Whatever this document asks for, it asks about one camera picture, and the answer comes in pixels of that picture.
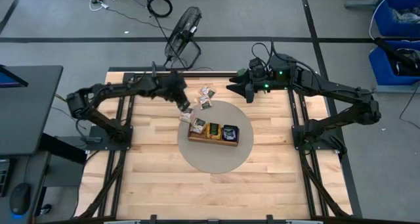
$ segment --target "fan stand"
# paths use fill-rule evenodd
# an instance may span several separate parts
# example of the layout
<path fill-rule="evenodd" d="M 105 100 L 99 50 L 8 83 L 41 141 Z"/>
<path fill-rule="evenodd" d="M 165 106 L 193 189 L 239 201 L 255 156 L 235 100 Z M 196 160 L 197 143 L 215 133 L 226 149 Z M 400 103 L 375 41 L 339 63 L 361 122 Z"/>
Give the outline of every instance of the fan stand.
<path fill-rule="evenodd" d="M 192 42 L 193 44 L 194 44 L 194 46 L 196 47 L 196 49 L 197 49 L 197 55 L 196 55 L 196 57 L 194 58 L 194 60 L 191 62 L 191 64 L 188 66 L 188 67 L 186 67 L 186 68 L 166 68 L 165 66 L 166 66 L 166 64 L 168 63 L 168 62 L 170 62 L 170 61 L 172 61 L 172 58 L 173 58 L 173 56 L 170 56 L 170 57 L 168 57 L 167 59 L 166 59 L 166 62 L 165 62 L 165 64 L 163 65 L 163 67 L 165 67 L 165 69 L 166 70 L 169 70 L 169 71 L 171 71 L 171 70 L 189 70 L 189 69 L 191 69 L 193 66 L 194 66 L 194 64 L 196 63 L 196 61 L 197 61 L 197 59 L 198 59 L 198 57 L 201 55 L 201 48 L 200 48 L 200 46 L 198 46 L 198 44 L 194 41 L 194 38 L 193 37 L 191 37 L 190 38 L 190 42 Z"/>

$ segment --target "blue storage bin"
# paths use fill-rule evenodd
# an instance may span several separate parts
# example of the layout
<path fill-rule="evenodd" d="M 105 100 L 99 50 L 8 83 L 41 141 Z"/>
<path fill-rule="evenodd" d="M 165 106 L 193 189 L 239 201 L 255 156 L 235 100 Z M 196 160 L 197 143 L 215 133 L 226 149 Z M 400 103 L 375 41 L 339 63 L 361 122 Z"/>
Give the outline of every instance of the blue storage bin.
<path fill-rule="evenodd" d="M 378 8 L 375 20 L 379 32 L 383 36 L 420 37 L 420 24 L 397 23 L 392 10 L 412 9 L 420 7 L 420 0 L 386 0 Z"/>
<path fill-rule="evenodd" d="M 395 49 L 415 49 L 420 51 L 420 42 L 387 41 Z M 376 48 L 369 55 L 370 64 L 375 73 L 378 85 L 412 85 L 420 81 L 420 76 L 396 76 L 392 71 L 387 54 L 381 48 Z"/>

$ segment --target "wooden platform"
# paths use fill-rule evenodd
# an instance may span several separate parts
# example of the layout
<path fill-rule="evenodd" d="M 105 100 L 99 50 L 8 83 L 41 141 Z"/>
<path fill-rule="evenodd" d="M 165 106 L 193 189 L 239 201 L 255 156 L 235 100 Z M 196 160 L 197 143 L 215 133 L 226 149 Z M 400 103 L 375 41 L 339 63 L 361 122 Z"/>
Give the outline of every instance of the wooden platform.
<path fill-rule="evenodd" d="M 120 83 L 123 72 L 110 72 L 106 82 Z M 293 148 L 293 123 L 287 91 L 258 93 L 254 103 L 228 91 L 227 78 L 186 78 L 186 93 L 197 103 L 199 89 L 208 84 L 217 90 L 213 100 L 230 102 L 251 120 L 254 146 L 242 166 L 230 173 L 202 173 L 182 157 L 177 144 L 178 108 L 163 99 L 137 97 L 133 112 L 133 145 L 127 154 L 119 199 L 118 219 L 274 219 L 309 218 L 299 155 Z M 118 99 L 100 105 L 115 117 Z M 310 118 L 327 116 L 322 97 L 306 98 Z M 77 214 L 81 214 L 102 187 L 108 152 L 98 153 L 85 168 Z M 351 213 L 338 156 L 318 151 L 326 189 Z M 318 193 L 312 186 L 317 213 Z M 108 199 L 107 213 L 112 199 Z"/>

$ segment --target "fan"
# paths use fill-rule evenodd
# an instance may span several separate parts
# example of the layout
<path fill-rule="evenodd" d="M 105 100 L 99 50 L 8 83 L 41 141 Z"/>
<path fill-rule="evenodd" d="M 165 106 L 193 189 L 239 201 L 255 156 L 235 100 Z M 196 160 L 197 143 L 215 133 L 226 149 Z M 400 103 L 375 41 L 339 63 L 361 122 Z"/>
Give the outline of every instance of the fan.
<path fill-rule="evenodd" d="M 189 7 L 184 12 L 184 14 L 179 19 L 177 25 L 175 26 L 166 44 L 165 56 L 167 58 L 163 66 L 166 66 L 166 64 L 169 61 L 172 61 L 174 57 L 175 59 L 177 59 L 179 55 L 182 53 L 182 51 L 185 49 L 187 44 L 191 41 L 194 44 L 194 46 L 196 46 L 198 53 L 195 59 L 191 62 L 191 65 L 183 69 L 188 70 L 191 67 L 193 67 L 194 63 L 196 63 L 197 58 L 201 54 L 201 49 L 200 47 L 198 47 L 197 43 L 194 41 L 194 38 L 193 38 L 195 32 L 197 31 L 197 26 L 198 26 L 198 23 L 200 22 L 200 19 L 201 19 L 201 11 L 198 9 L 198 7 Z"/>

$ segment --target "fan grille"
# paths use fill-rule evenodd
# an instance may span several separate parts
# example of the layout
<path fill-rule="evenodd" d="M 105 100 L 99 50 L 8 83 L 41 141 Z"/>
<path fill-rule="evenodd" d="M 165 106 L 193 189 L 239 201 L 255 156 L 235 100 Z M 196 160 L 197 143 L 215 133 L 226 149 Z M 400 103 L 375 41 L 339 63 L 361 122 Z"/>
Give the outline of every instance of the fan grille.
<path fill-rule="evenodd" d="M 165 56 L 167 58 L 172 58 L 181 54 L 191 37 L 194 36 L 194 33 L 192 33 L 191 30 L 194 27 L 197 27 L 200 22 L 200 18 L 201 11 L 198 7 L 189 7 L 184 12 L 172 31 L 168 44 L 166 44 Z"/>

